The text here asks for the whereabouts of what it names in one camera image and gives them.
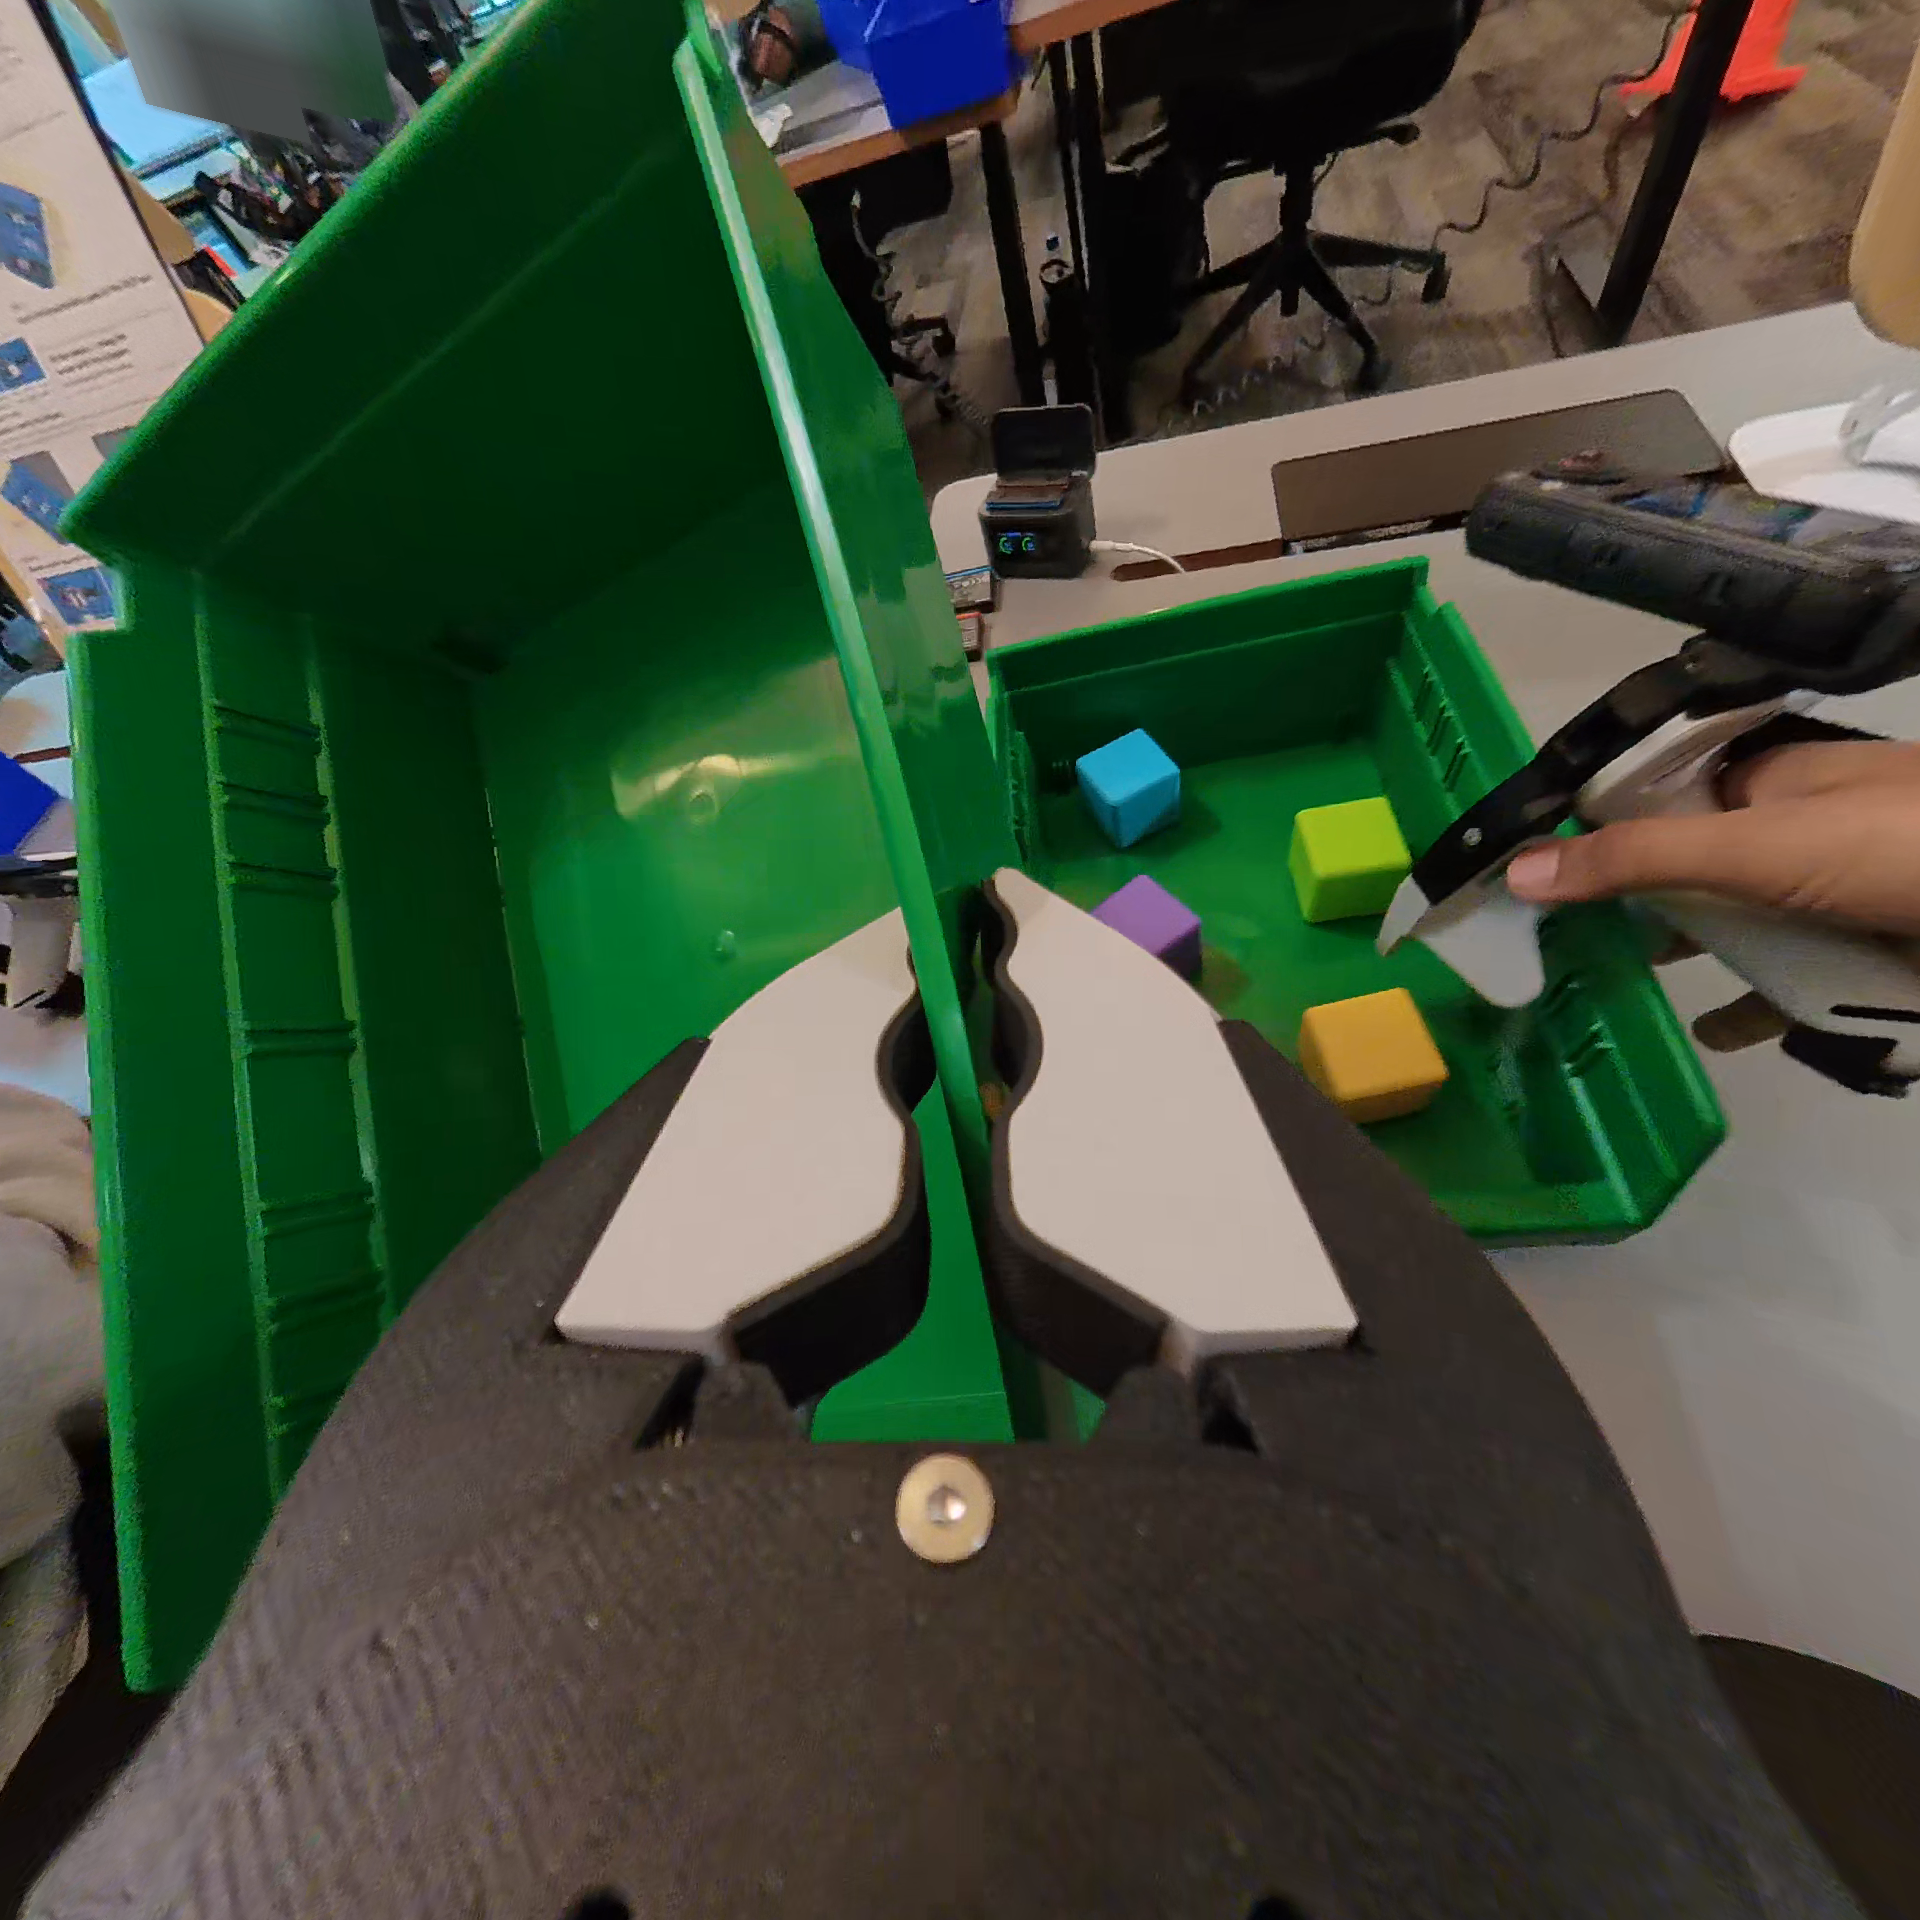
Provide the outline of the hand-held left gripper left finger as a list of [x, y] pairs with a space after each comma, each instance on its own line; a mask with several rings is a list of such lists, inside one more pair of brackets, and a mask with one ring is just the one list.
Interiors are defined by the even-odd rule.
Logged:
[[812, 1403], [927, 1303], [933, 1054], [901, 909], [745, 999], [558, 1309], [572, 1344], [764, 1369]]

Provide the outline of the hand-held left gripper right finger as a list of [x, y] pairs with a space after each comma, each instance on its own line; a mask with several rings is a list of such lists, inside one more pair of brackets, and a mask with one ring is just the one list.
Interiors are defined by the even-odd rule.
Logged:
[[1349, 1344], [1353, 1301], [1210, 1003], [1017, 869], [981, 900], [1001, 1324], [1101, 1399], [1140, 1369]]

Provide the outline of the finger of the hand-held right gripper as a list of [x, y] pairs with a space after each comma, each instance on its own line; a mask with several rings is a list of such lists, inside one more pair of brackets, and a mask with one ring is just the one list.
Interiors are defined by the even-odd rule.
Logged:
[[1479, 999], [1518, 1009], [1545, 991], [1545, 908], [1518, 897], [1503, 878], [1479, 878], [1447, 897], [1429, 897], [1416, 878], [1404, 878], [1375, 936], [1386, 956], [1420, 943]]

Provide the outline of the yellow cube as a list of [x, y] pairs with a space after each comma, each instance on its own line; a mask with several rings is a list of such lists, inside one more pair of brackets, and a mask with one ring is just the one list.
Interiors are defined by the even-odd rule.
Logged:
[[1449, 1062], [1405, 988], [1304, 1007], [1298, 1068], [1356, 1124], [1421, 1113], [1449, 1080]]

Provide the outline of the lime green cube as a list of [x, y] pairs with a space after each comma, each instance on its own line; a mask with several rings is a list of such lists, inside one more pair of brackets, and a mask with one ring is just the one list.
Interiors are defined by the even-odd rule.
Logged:
[[1302, 806], [1294, 816], [1286, 875], [1304, 923], [1378, 921], [1408, 869], [1408, 844], [1386, 798]]

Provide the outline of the green plastic bin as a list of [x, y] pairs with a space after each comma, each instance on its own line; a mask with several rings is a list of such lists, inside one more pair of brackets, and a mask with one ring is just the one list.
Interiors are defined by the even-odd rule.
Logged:
[[[1298, 809], [1386, 798], [1412, 851], [1532, 755], [1532, 739], [1424, 559], [1349, 567], [985, 656], [988, 723], [1024, 865], [1093, 908], [1145, 873], [1202, 918], [1202, 991], [1289, 1059], [1304, 1007], [1405, 988], [1449, 1080], [1369, 1135], [1493, 1245], [1644, 1232], [1704, 1167], [1725, 1117], [1616, 904], [1549, 918], [1545, 991], [1486, 1003], [1373, 918], [1304, 923]], [[1145, 728], [1184, 775], [1176, 824], [1113, 847], [1078, 755]]]
[[702, 5], [530, 5], [82, 489], [128, 1686], [663, 1055], [1017, 846], [895, 400]]

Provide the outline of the purple cube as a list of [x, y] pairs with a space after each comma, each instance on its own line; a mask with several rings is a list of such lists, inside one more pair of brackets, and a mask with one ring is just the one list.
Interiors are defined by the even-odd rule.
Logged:
[[1134, 875], [1089, 908], [1089, 916], [1197, 982], [1204, 967], [1202, 918], [1151, 875]]

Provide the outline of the blue cube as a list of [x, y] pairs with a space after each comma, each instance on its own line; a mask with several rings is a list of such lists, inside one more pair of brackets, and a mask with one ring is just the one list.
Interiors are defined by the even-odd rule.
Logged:
[[1182, 819], [1182, 768], [1140, 726], [1078, 755], [1071, 775], [1089, 821], [1113, 847], [1134, 847]]

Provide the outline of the person's right hand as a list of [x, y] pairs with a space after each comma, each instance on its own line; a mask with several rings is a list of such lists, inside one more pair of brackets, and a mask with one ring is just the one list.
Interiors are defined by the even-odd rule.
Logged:
[[1918, 933], [1918, 747], [1814, 741], [1764, 751], [1698, 816], [1610, 822], [1518, 855], [1536, 904], [1713, 895], [1887, 936]]

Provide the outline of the white document stand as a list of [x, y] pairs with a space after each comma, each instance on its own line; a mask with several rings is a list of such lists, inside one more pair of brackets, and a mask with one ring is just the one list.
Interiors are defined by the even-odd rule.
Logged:
[[1889, 381], [1848, 401], [1744, 423], [1729, 457], [1766, 495], [1918, 524], [1918, 387]]

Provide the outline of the orange traffic cone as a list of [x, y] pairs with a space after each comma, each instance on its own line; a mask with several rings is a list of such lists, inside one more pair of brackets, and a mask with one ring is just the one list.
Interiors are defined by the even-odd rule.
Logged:
[[[1719, 79], [1719, 97], [1725, 104], [1777, 97], [1798, 87], [1808, 71], [1800, 64], [1785, 62], [1785, 37], [1794, 11], [1794, 1], [1750, 5], [1740, 41]], [[1661, 59], [1646, 75], [1616, 84], [1623, 100], [1661, 100], [1672, 88], [1689, 48], [1692, 15], [1684, 14], [1670, 45], [1664, 48]]]

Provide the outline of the black electronic device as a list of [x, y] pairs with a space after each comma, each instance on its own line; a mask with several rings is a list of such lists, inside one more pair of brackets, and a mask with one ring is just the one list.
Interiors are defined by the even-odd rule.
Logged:
[[992, 417], [992, 486], [976, 510], [992, 573], [1076, 581], [1093, 561], [1097, 421], [1084, 401], [1010, 407]]

